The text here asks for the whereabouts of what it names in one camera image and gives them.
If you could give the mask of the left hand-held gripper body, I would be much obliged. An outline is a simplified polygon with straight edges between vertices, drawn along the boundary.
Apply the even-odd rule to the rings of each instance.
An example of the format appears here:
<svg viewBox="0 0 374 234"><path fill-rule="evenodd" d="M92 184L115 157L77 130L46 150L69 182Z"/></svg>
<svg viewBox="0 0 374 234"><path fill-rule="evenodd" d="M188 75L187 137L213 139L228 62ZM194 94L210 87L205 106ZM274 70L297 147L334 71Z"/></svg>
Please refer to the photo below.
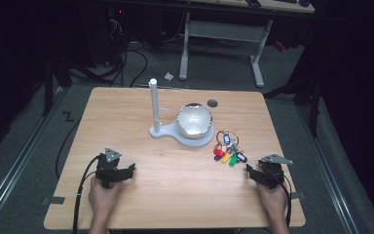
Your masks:
<svg viewBox="0 0 374 234"><path fill-rule="evenodd" d="M121 153L108 147L97 156L95 176L104 188L109 189L112 183L123 180L123 172L117 169L121 156Z"/></svg>

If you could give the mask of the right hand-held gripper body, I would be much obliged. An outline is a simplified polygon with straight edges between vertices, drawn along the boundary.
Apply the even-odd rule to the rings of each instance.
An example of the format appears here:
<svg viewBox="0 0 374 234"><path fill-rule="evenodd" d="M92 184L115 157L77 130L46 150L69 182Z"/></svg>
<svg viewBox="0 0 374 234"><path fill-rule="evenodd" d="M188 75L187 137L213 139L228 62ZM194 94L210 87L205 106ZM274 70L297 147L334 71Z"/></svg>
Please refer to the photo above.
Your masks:
<svg viewBox="0 0 374 234"><path fill-rule="evenodd" d="M258 161L260 171L256 173L256 181L273 189L283 184L284 172L281 165L292 164L292 160L286 159L278 154L264 156Z"/></svg>

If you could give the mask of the person's right hand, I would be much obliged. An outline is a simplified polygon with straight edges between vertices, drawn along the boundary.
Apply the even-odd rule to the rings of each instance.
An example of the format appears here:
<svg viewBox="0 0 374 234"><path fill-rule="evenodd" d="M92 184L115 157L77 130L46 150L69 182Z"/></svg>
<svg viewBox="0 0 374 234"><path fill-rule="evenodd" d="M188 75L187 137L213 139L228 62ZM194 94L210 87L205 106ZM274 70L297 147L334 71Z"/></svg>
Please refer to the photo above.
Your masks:
<svg viewBox="0 0 374 234"><path fill-rule="evenodd" d="M287 206L287 197L285 191L278 185L275 188L270 188L267 185L257 183L263 208L267 213L267 217L271 224L286 223L285 211Z"/></svg>

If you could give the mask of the person's left hand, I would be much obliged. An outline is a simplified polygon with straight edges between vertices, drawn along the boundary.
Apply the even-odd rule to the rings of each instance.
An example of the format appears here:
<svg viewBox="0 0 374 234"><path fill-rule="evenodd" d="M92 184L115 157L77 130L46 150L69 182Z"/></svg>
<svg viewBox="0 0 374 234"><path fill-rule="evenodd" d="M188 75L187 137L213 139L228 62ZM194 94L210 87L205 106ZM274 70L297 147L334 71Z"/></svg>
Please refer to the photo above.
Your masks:
<svg viewBox="0 0 374 234"><path fill-rule="evenodd" d="M100 179L95 176L91 179L89 201L93 209L93 222L106 223L118 201L121 182L114 183L111 188L102 186Z"/></svg>

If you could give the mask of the white stand with pole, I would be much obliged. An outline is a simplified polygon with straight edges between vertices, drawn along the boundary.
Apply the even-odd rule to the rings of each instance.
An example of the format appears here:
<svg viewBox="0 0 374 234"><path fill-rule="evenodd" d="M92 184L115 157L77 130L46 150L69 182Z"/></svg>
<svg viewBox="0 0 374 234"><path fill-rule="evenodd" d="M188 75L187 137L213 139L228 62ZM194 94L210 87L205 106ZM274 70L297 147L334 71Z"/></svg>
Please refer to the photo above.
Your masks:
<svg viewBox="0 0 374 234"><path fill-rule="evenodd" d="M211 142L214 137L215 129L213 125L212 116L212 126L207 134L200 138L188 138L183 136L179 131L175 123L175 119L170 124L164 125L160 120L160 107L159 107L159 97L158 97L158 82L155 78L151 78L148 82L151 100L152 100L152 111L153 111L153 126L150 128L149 133L153 138L161 137L172 137L180 144L187 147L203 147Z"/></svg>

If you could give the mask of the silver metal bowl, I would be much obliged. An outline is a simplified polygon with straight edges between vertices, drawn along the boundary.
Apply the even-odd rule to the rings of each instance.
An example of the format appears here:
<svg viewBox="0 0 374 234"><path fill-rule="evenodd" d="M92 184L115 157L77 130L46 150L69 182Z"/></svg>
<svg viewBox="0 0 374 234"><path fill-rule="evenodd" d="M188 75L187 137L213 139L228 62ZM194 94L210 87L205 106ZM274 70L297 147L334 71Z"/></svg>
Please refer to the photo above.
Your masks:
<svg viewBox="0 0 374 234"><path fill-rule="evenodd" d="M199 103L184 105L175 119L178 131L188 138L200 138L207 134L212 126L212 114Z"/></svg>

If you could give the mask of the black metal stand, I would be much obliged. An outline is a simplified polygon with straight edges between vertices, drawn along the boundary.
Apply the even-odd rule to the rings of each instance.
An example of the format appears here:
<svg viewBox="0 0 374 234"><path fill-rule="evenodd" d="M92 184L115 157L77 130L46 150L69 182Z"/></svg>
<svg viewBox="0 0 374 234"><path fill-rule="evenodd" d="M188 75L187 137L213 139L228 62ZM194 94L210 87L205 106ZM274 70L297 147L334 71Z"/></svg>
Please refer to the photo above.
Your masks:
<svg viewBox="0 0 374 234"><path fill-rule="evenodd" d="M309 105L308 127L311 134L317 137L318 106L322 77L323 70L321 68L295 68L285 85L264 94L264 98L273 98L279 94L294 94L293 102L296 105Z"/></svg>
<svg viewBox="0 0 374 234"><path fill-rule="evenodd" d="M45 99L43 115L49 114L54 105L54 80L62 88L69 88L72 85L72 79L69 75L68 63L65 58L51 56L45 63Z"/></svg>

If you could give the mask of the white-legged wooden desk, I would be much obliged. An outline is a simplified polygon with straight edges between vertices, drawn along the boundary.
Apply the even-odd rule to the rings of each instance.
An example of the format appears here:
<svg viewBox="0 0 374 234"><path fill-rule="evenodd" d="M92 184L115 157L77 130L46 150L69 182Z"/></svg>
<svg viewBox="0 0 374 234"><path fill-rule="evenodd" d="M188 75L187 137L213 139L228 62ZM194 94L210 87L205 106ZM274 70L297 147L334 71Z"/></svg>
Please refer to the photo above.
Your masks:
<svg viewBox="0 0 374 234"><path fill-rule="evenodd" d="M309 0L186 0L188 6L191 6L193 3L239 7L245 10L262 10L267 13L312 15L316 10ZM273 21L273 18L267 18L264 25L253 26L232 22L216 22L212 19L190 19L190 14L186 13L179 79L186 80L188 76L189 41L191 37L250 42L257 44L255 54L249 57L253 77L256 86L263 88L264 80L259 60L270 34Z"/></svg>

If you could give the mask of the metal floor rail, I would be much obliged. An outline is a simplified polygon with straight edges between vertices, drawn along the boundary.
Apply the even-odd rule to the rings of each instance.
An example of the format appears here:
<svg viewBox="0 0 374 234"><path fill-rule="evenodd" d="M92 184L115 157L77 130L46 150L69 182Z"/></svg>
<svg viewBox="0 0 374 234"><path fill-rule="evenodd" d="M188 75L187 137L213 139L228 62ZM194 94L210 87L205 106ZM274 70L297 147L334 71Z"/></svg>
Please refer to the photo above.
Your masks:
<svg viewBox="0 0 374 234"><path fill-rule="evenodd" d="M310 142L314 148L315 155L318 161L318 167L326 189L329 193L333 207L339 217L339 220L344 228L346 234L359 234L354 218L348 207L345 196L343 195L334 174L329 167L326 160L324 151L320 145L320 142L316 136L314 136L310 125L308 112L305 107L296 107L296 111L304 123L304 129L308 134Z"/></svg>
<svg viewBox="0 0 374 234"><path fill-rule="evenodd" d="M44 92L39 91L0 141L0 212L28 164L38 139L68 91L68 88L56 88L54 103L47 112L44 111Z"/></svg>

